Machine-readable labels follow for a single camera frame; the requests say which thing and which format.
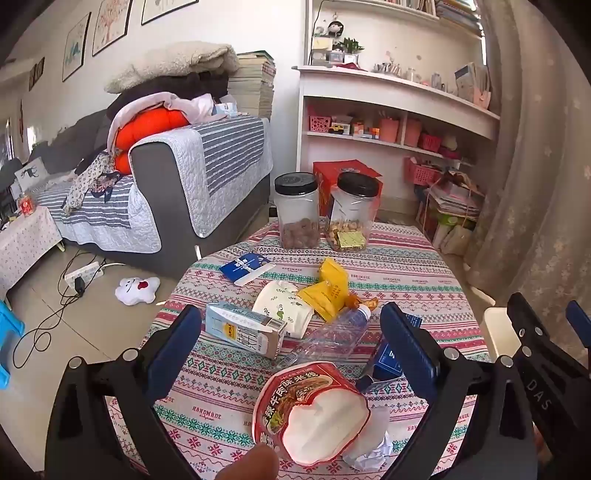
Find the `curtain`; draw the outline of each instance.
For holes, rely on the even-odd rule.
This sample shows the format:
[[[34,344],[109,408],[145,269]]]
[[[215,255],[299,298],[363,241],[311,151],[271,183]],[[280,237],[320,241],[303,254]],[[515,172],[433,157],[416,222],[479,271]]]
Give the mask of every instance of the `curtain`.
[[[586,363],[564,316],[591,309],[591,86],[527,0],[480,0],[498,144],[465,263],[498,304],[520,291],[552,340]]]

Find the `small table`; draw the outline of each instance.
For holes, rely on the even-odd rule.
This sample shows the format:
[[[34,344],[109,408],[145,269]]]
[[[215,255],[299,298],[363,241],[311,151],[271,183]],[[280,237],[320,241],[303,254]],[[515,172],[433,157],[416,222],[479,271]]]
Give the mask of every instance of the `small table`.
[[[63,251],[61,234],[49,209],[38,205],[29,216],[21,215],[0,232],[0,300],[7,291],[52,247]]]

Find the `white chair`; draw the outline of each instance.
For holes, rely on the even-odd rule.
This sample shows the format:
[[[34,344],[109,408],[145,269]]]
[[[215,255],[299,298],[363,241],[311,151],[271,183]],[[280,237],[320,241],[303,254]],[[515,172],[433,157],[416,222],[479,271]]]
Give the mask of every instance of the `white chair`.
[[[493,362],[501,355],[513,356],[521,346],[519,337],[507,316],[507,309],[497,307],[486,309],[480,330]]]

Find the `framed picture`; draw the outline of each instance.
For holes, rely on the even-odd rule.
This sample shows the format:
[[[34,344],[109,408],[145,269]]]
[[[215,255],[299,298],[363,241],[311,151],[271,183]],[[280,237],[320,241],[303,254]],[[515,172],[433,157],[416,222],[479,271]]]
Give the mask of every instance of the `framed picture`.
[[[144,0],[142,25],[169,14],[179,8],[198,3],[199,0]]]
[[[131,0],[103,0],[96,19],[92,56],[127,35]]]
[[[43,67],[45,66],[45,57],[43,57],[39,63],[36,63],[35,66],[29,72],[29,92],[33,89],[41,75],[43,75]]]
[[[61,67],[61,81],[65,82],[76,70],[84,65],[84,50],[86,45],[86,33],[90,24],[91,12],[80,20],[66,37],[64,49],[64,63]]]

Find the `gray sofa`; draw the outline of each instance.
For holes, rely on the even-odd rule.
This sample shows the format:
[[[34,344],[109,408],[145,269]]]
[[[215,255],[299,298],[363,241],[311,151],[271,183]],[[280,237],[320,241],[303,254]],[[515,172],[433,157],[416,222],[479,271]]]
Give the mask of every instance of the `gray sofa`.
[[[41,157],[50,174],[72,170],[81,159],[106,145],[110,124],[105,111],[88,115],[59,133],[51,145],[46,142],[37,145],[29,160]],[[197,261],[196,245],[205,256],[236,243],[251,220],[268,203],[270,181],[266,176],[208,237],[200,238],[191,225],[170,147],[164,143],[145,144],[134,149],[133,155],[135,181],[150,204],[162,248],[153,254],[137,254],[105,252],[95,244],[82,245],[85,250],[110,260],[180,279]]]

